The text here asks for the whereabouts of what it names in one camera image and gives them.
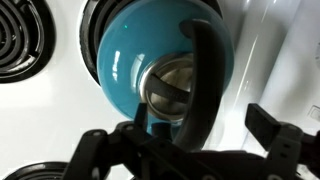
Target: stove burner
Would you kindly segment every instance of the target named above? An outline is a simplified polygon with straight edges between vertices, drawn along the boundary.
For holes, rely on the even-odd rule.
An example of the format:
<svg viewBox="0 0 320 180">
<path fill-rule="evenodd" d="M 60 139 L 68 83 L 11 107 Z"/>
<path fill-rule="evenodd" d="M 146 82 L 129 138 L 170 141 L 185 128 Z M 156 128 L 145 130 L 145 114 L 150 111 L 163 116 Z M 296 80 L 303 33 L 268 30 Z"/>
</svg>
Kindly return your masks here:
<svg viewBox="0 0 320 180">
<path fill-rule="evenodd" d="M 18 169 L 4 180 L 59 180 L 62 179 L 67 163 L 45 162 Z"/>
<path fill-rule="evenodd" d="M 97 52 L 102 35 L 117 13 L 133 1 L 134 0 L 89 0 L 86 4 L 80 27 L 80 45 L 84 62 L 91 76 L 97 83 L 99 83 L 96 68 Z M 217 0 L 202 1 L 215 9 L 221 16 L 221 10 Z"/>
<path fill-rule="evenodd" d="M 0 1 L 0 83 L 38 73 L 51 58 L 53 20 L 44 0 Z"/>
</svg>

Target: stainless steel lid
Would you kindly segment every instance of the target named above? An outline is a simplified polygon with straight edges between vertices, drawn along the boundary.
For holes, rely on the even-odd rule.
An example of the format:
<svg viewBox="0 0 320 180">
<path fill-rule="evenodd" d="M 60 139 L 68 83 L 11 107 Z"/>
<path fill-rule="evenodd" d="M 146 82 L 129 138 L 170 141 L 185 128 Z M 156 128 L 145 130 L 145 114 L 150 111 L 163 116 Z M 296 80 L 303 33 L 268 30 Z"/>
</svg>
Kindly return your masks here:
<svg viewBox="0 0 320 180">
<path fill-rule="evenodd" d="M 139 89 L 142 102 L 148 104 L 148 111 L 156 118 L 172 122 L 181 121 L 186 104 L 159 96 L 146 89 L 152 75 L 178 89 L 190 92 L 193 54 L 170 54 L 161 57 L 144 71 Z"/>
</svg>

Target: white stovetop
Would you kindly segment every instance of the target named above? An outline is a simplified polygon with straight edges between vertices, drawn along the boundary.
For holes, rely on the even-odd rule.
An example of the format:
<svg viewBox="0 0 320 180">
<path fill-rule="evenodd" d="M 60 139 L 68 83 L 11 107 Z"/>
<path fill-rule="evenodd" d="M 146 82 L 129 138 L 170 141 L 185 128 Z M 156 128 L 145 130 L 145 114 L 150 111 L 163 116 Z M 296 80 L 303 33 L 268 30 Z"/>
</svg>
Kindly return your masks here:
<svg viewBox="0 0 320 180">
<path fill-rule="evenodd" d="M 250 0 L 219 2 L 237 44 Z M 47 0 L 47 3 L 56 26 L 56 48 L 51 61 L 32 78 L 0 84 L 0 178 L 32 163 L 67 162 L 85 131 L 96 128 L 112 132 L 117 123 L 126 120 L 105 98 L 81 56 L 78 32 L 86 0 Z M 244 125 L 224 126 L 222 120 L 217 127 L 229 128 L 227 132 L 245 129 Z M 222 136 L 215 135 L 208 144 Z M 232 143 L 232 138 L 220 142 Z M 206 147 L 217 147 L 213 144 Z M 233 148 L 241 148 L 243 142 L 236 144 Z M 111 172 L 112 179 L 130 177 L 123 168 Z"/>
</svg>

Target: pot handle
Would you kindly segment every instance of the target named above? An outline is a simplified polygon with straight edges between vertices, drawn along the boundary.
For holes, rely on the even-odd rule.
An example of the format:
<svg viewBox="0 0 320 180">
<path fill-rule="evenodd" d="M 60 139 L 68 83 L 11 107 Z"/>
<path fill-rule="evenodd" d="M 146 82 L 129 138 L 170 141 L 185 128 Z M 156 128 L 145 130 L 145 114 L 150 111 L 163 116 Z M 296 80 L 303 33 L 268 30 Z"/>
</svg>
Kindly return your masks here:
<svg viewBox="0 0 320 180">
<path fill-rule="evenodd" d="M 226 49 L 207 21 L 182 21 L 180 31 L 192 40 L 194 63 L 186 113 L 173 143 L 190 152 L 201 150 L 215 122 L 225 81 Z"/>
</svg>

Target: teal kettle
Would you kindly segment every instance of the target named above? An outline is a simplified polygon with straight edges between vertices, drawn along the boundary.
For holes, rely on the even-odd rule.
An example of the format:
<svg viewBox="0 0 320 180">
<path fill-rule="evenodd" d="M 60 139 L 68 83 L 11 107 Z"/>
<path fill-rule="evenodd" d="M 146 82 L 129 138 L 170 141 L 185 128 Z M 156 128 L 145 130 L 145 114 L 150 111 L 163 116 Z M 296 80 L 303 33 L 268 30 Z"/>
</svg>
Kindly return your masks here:
<svg viewBox="0 0 320 180">
<path fill-rule="evenodd" d="M 137 0 L 106 28 L 97 72 L 119 112 L 134 119 L 146 103 L 148 132 L 170 132 L 174 144 L 197 151 L 214 125 L 233 61 L 229 32 L 207 4 Z"/>
</svg>

